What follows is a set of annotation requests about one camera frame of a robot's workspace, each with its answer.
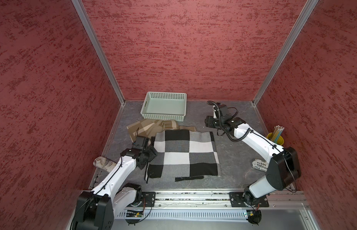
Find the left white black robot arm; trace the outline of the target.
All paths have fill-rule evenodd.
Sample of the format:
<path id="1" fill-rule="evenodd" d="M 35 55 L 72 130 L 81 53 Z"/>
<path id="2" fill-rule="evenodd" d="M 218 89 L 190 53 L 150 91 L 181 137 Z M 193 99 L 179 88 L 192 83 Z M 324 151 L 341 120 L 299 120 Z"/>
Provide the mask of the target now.
<path id="1" fill-rule="evenodd" d="M 139 185 L 126 184 L 126 178 L 136 167 L 143 169 L 157 156 L 153 146 L 133 145 L 121 153 L 115 168 L 108 174 L 104 181 L 90 192 L 82 192 L 78 197 L 74 217 L 71 220 L 70 230 L 110 230 L 115 216 L 127 206 L 143 205 L 141 213 L 144 217 L 132 220 L 136 224 L 146 219 L 151 212 L 145 214 L 145 207 L 153 207 L 153 199 L 144 197 Z"/>

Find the black white checkered scarf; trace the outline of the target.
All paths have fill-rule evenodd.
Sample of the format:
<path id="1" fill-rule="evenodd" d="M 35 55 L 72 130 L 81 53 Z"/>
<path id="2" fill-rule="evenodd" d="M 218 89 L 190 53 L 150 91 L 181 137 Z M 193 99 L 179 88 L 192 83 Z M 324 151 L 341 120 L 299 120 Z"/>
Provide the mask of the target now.
<path id="1" fill-rule="evenodd" d="M 147 166 L 146 182 L 150 179 L 179 182 L 221 176 L 212 132 L 165 130 L 156 134 L 154 148 L 157 156 Z"/>

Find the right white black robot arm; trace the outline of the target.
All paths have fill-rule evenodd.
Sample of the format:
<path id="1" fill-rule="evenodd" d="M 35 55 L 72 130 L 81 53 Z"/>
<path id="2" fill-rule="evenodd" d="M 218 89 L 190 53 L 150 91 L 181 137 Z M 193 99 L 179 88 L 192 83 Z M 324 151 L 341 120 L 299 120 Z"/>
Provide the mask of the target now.
<path id="1" fill-rule="evenodd" d="M 243 201 L 247 206 L 257 206 L 263 196 L 276 190 L 282 191 L 301 177 L 298 155 L 294 148 L 284 148 L 271 142 L 241 118 L 222 121 L 207 116 L 205 126 L 224 131 L 232 142 L 244 142 L 268 163 L 265 176 L 244 190 Z"/>

